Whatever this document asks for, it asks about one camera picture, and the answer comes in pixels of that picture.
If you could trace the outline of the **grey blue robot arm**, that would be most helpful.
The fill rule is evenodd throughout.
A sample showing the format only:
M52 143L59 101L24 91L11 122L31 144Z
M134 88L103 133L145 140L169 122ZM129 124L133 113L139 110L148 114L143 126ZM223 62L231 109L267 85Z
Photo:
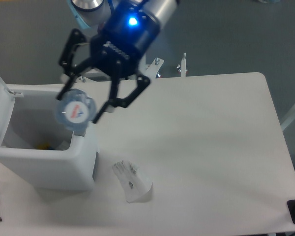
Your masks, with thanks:
M127 108L151 83L139 69L139 62L165 27L180 1L178 0L122 0L89 44L89 57L77 66L72 64L79 46L87 43L86 36L73 29L65 44L59 65L68 76L56 99L66 101L77 78L87 69L99 69L110 77L108 100L91 121L97 123L109 107ZM125 98L118 97L122 78L135 75L137 86Z

